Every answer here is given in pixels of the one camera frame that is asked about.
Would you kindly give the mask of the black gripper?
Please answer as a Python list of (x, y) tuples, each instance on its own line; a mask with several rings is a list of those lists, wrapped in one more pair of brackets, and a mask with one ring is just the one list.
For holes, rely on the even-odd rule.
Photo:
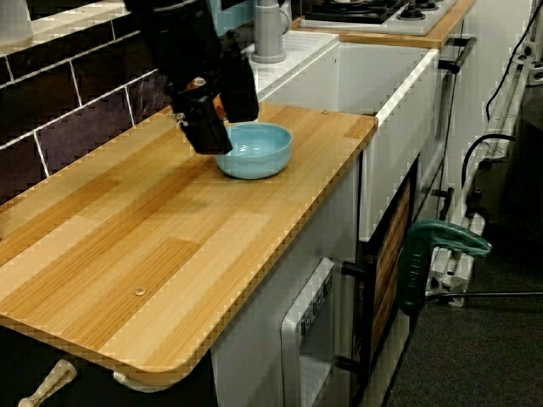
[(160, 25), (156, 65), (166, 78), (176, 122), (197, 153), (232, 150), (224, 126), (226, 111), (210, 79), (221, 44), (213, 25)]

